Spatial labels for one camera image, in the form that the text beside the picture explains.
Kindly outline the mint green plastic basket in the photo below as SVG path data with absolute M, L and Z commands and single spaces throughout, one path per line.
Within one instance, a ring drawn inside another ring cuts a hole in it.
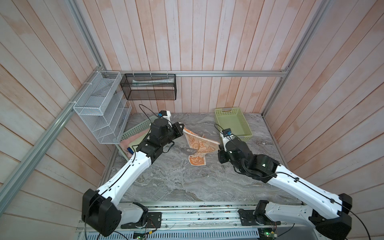
M 153 122 L 157 117 L 155 116 L 151 116 L 150 119 L 146 119 L 145 121 L 137 124 L 136 126 L 132 127 L 131 129 L 127 130 L 126 132 L 123 133 L 122 137 L 121 137 L 121 141 L 122 140 L 125 140 L 135 134 L 138 134 L 144 130 L 147 130 L 147 129 L 150 129 L 150 125 L 151 125 L 151 122 Z M 127 158 L 127 156 L 125 155 L 125 153 L 123 152 L 123 150 L 121 149 L 121 147 L 119 146 L 119 144 L 117 145 L 117 148 L 121 154 L 121 156 L 126 160 L 128 161 L 129 159 Z

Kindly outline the light green yellow towel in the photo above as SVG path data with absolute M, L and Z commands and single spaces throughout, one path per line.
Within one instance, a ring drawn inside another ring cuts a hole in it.
M 136 150 L 138 145 L 143 141 L 148 131 L 142 131 L 138 134 L 135 134 L 125 140 L 125 150 L 130 147 L 132 150 Z

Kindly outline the yellow-green plastic basket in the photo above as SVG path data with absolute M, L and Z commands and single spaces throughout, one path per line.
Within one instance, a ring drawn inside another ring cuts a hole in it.
M 247 142 L 253 136 L 241 108 L 216 108 L 214 113 L 216 124 L 223 129 L 231 129 L 242 141 Z

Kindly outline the orange patterned towel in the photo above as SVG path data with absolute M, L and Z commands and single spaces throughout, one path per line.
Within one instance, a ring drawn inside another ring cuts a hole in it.
M 186 136 L 189 147 L 196 150 L 188 158 L 192 166 L 205 166 L 206 155 L 219 150 L 219 142 L 198 136 L 188 129 L 183 129 L 183 133 Z

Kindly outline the blue towel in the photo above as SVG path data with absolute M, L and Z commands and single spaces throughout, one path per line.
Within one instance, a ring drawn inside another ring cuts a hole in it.
M 130 147 L 127 148 L 127 151 L 128 151 L 130 154 L 132 154 L 132 155 L 134 154 L 134 151 L 133 151 Z

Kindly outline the pink towel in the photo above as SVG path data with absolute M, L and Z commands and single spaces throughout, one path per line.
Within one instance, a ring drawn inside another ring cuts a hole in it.
M 138 145 L 149 131 L 149 129 L 144 130 L 120 142 L 119 146 L 121 147 L 128 159 L 133 156 L 133 153 L 129 152 L 128 148 L 130 148 L 132 151 L 135 150 L 137 147 L 134 146 Z

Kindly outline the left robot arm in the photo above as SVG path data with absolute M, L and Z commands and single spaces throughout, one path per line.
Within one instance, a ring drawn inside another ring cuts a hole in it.
M 148 208 L 139 203 L 123 208 L 120 201 L 135 180 L 164 153 L 164 147 L 174 145 L 174 140 L 183 135 L 184 128 L 182 123 L 171 123 L 169 117 L 155 119 L 148 136 L 138 144 L 131 159 L 97 190 L 88 189 L 84 193 L 82 221 L 85 226 L 104 237 L 121 225 L 146 227 Z

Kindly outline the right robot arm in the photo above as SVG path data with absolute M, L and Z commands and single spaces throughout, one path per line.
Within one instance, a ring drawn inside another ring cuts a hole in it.
M 234 170 L 254 180 L 275 186 L 303 202 L 303 205 L 281 205 L 260 200 L 253 211 L 253 222 L 274 225 L 277 222 L 312 227 L 331 240 L 344 240 L 352 229 L 349 215 L 353 200 L 347 194 L 332 194 L 298 177 L 277 160 L 255 155 L 248 145 L 233 137 L 222 139 L 220 163 L 231 163 Z

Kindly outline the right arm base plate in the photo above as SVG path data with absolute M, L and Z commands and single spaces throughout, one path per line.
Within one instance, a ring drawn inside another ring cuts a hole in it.
M 238 214 L 242 226 L 278 226 L 281 225 L 280 221 L 274 222 L 269 220 L 264 215 L 255 215 L 254 210 L 239 209 Z

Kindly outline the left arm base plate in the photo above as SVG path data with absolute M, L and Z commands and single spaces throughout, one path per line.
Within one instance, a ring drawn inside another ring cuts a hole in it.
M 144 228 L 152 228 L 159 229 L 161 228 L 162 223 L 162 213 L 161 212 L 148 212 L 144 214 L 145 223 L 137 222 L 137 223 L 127 223 L 121 225 L 121 229 L 144 229 Z

